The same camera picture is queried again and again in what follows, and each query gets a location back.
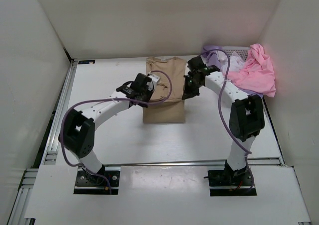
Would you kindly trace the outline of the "beige t shirt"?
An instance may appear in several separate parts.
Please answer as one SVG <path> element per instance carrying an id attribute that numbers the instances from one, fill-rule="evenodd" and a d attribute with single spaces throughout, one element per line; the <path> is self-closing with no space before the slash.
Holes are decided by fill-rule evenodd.
<path id="1" fill-rule="evenodd" d="M 184 123 L 184 75 L 186 60 L 148 57 L 146 72 L 155 71 L 160 76 L 150 102 L 153 106 L 143 109 L 143 123 Z"/>

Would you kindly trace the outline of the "pink t shirt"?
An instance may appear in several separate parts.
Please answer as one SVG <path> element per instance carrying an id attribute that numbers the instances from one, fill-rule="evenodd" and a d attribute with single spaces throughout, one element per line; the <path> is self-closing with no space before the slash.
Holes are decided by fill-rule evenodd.
<path id="1" fill-rule="evenodd" d="M 269 55 L 261 44 L 253 44 L 242 69 L 228 72 L 227 78 L 237 87 L 273 98 L 276 93 L 275 72 Z"/>

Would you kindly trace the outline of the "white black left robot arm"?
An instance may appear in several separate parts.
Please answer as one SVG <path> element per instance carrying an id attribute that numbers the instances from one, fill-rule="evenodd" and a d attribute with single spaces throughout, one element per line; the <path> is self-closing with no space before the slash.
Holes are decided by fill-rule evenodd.
<path id="1" fill-rule="evenodd" d="M 147 107 L 160 77 L 154 73 L 137 74 L 134 81 L 128 81 L 106 99 L 88 100 L 90 106 L 76 110 L 80 104 L 73 105 L 64 115 L 59 142 L 62 155 L 69 166 L 73 166 L 66 156 L 69 151 L 76 159 L 75 167 L 82 167 L 84 177 L 94 186 L 110 186 L 105 176 L 105 166 L 97 158 L 93 147 L 95 131 L 99 126 L 118 113 L 132 106 Z"/>

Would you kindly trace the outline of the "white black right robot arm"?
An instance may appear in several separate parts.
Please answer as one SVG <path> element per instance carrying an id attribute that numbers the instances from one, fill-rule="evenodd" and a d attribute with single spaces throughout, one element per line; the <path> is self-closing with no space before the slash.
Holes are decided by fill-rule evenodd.
<path id="1" fill-rule="evenodd" d="M 249 172 L 247 157 L 255 138 L 265 126 L 262 99 L 241 91 L 221 72 L 188 72 L 184 79 L 184 100 L 198 96 L 200 87 L 218 95 L 218 112 L 232 138 L 222 178 L 229 185 L 235 185 Z"/>

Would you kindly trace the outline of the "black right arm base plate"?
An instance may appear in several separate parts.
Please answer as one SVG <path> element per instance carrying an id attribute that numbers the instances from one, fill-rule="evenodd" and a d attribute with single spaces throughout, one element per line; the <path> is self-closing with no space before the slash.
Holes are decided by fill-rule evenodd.
<path id="1" fill-rule="evenodd" d="M 249 172 L 231 178 L 223 170 L 208 170 L 203 177 L 208 180 L 211 197 L 256 196 L 256 188 Z"/>

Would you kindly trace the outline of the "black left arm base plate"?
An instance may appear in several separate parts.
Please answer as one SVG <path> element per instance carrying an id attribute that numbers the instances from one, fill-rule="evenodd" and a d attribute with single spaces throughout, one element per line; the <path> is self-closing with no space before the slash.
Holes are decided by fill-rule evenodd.
<path id="1" fill-rule="evenodd" d="M 77 171 L 73 194 L 75 195 L 117 195 L 120 183 L 120 168 L 106 168 L 104 178 L 88 174 L 82 168 Z"/>

